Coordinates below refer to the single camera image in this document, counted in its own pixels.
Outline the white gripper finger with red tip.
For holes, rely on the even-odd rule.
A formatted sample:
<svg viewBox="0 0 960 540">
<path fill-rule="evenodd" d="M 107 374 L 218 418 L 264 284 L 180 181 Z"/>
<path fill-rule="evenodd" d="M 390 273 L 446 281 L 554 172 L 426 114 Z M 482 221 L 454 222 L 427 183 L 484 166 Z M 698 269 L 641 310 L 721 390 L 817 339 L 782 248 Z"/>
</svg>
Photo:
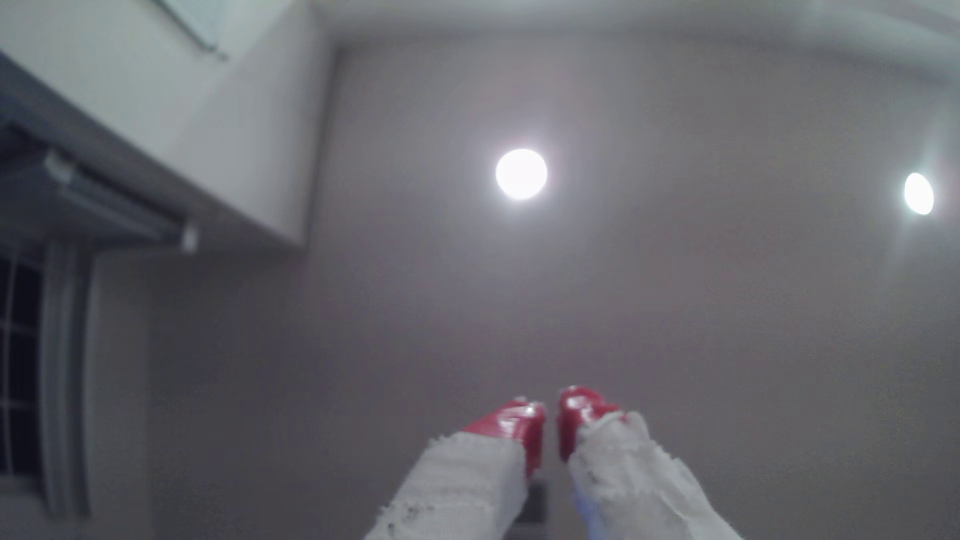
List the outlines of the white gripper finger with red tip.
<svg viewBox="0 0 960 540">
<path fill-rule="evenodd" d="M 559 394 L 558 451 L 588 539 L 741 539 L 641 413 L 588 387 Z"/>
<path fill-rule="evenodd" d="M 366 539 L 503 539 L 542 465 L 546 407 L 512 399 L 429 442 Z"/>
</svg>

